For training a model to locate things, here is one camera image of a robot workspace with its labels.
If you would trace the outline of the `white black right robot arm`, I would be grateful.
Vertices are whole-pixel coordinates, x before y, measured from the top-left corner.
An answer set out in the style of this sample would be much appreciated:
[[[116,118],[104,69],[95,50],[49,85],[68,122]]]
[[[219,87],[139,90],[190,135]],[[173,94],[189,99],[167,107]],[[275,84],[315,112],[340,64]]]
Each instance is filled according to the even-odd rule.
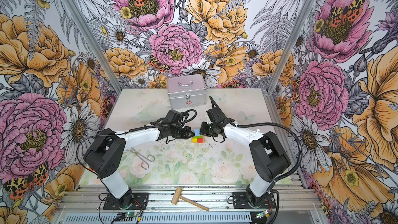
[[[206,111],[208,121],[201,124],[203,136],[231,139],[249,147],[257,175],[246,190],[246,197],[252,207],[260,207],[264,198],[270,195],[280,176],[291,165],[291,161],[275,132],[263,133],[254,127],[271,126],[289,131],[283,125],[264,122],[241,125],[228,118],[224,112],[213,107]]]

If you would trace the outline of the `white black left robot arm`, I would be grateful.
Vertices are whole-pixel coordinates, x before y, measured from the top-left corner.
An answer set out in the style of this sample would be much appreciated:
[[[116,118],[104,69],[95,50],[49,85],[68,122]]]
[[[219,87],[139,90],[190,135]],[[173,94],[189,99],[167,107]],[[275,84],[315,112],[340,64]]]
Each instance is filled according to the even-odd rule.
[[[188,140],[194,136],[194,132],[186,123],[193,121],[196,116],[196,110],[170,110],[165,117],[143,127],[119,132],[110,128],[103,129],[85,152],[84,162],[105,185],[109,196],[116,201],[116,206],[127,209],[133,204],[134,197],[119,171],[124,152],[163,139],[167,142]]]

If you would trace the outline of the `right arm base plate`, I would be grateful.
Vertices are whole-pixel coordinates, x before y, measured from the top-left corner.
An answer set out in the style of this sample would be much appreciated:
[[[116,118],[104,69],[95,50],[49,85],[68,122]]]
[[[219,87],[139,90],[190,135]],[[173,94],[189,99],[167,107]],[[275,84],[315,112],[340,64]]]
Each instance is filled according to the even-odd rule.
[[[233,206],[235,209],[275,209],[276,199],[271,194],[266,194],[263,198],[251,204],[245,192],[232,193]]]

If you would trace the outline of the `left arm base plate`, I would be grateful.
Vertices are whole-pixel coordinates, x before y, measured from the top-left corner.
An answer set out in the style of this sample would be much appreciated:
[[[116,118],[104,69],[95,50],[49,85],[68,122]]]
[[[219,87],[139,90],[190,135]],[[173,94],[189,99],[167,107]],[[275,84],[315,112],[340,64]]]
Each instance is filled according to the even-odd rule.
[[[116,210],[145,210],[148,204],[148,193],[131,193],[127,192],[120,199],[115,198],[112,194],[108,194],[103,209],[106,211]]]

